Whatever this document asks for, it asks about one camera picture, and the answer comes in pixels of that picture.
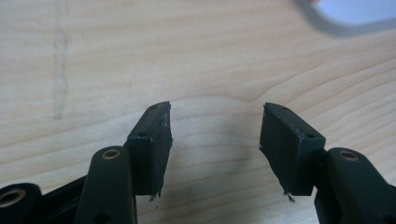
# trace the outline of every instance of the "scratch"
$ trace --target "scratch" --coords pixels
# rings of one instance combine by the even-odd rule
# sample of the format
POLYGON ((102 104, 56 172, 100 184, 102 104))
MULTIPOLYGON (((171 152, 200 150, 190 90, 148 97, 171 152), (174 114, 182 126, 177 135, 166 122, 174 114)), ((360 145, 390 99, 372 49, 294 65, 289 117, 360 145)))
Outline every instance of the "scratch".
POLYGON ((54 38, 54 73, 53 73, 53 117, 61 119, 66 96, 68 91, 68 83, 66 76, 66 54, 68 49, 68 36, 61 24, 61 18, 68 12, 67 0, 55 1, 56 21, 55 21, 55 38, 54 38))

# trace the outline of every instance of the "black clamp jaw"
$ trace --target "black clamp jaw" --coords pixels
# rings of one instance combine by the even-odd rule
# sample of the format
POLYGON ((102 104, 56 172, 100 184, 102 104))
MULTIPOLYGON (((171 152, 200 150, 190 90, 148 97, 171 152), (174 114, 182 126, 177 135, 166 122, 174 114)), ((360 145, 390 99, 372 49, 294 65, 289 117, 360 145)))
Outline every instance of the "black clamp jaw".
POLYGON ((310 196, 324 223, 396 223, 396 188, 369 160, 326 139, 291 110, 265 104, 261 151, 285 194, 310 196))
POLYGON ((0 223, 137 223, 135 195, 161 196, 172 146, 170 107, 149 107, 125 144, 97 151, 80 179, 45 195, 35 184, 0 189, 0 223))

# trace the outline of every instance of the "light wood surface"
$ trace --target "light wood surface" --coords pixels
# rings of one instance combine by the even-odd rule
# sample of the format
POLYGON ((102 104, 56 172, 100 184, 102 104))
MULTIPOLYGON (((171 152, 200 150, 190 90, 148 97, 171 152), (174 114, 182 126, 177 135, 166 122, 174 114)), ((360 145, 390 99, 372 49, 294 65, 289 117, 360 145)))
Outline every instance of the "light wood surface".
POLYGON ((396 184, 394 30, 326 35, 291 0, 0 3, 0 188, 85 175, 166 100, 174 146, 139 223, 318 223, 314 197, 290 203, 258 150, 265 102, 396 184))

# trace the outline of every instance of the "hole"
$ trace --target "hole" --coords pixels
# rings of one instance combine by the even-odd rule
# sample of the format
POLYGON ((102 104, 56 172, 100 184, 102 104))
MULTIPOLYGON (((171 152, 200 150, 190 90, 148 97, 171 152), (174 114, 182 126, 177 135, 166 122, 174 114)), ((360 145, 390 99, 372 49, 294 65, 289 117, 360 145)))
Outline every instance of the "hole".
POLYGON ((356 154, 352 153, 352 152, 340 151, 340 155, 344 159, 349 160, 349 161, 358 161, 359 160, 359 157, 356 154))
POLYGON ((111 220, 111 216, 109 216, 108 214, 101 212, 98 215, 95 216, 95 218, 93 219, 93 221, 95 223, 107 223, 111 220))
POLYGON ((120 155, 120 151, 117 149, 110 149, 102 154, 102 158, 105 160, 111 160, 120 155))
POLYGON ((312 133, 306 133, 305 137, 307 137, 307 138, 315 138, 315 136, 312 133))
POLYGON ((148 133, 139 133, 139 137, 144 137, 144 136, 147 136, 148 135, 148 133))
POLYGON ((19 202, 26 195, 24 189, 12 189, 0 196, 0 208, 11 206, 19 202))
POLYGON ((396 224, 396 217, 395 216, 385 215, 383 219, 388 224, 396 224))

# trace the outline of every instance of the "blurry white object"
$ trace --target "blurry white object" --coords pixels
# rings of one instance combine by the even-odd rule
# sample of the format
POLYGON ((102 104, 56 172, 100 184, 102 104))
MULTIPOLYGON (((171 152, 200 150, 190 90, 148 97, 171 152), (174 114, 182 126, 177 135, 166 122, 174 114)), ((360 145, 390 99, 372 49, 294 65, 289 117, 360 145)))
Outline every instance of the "blurry white object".
POLYGON ((396 0, 298 0, 309 19, 335 35, 396 27, 396 0))

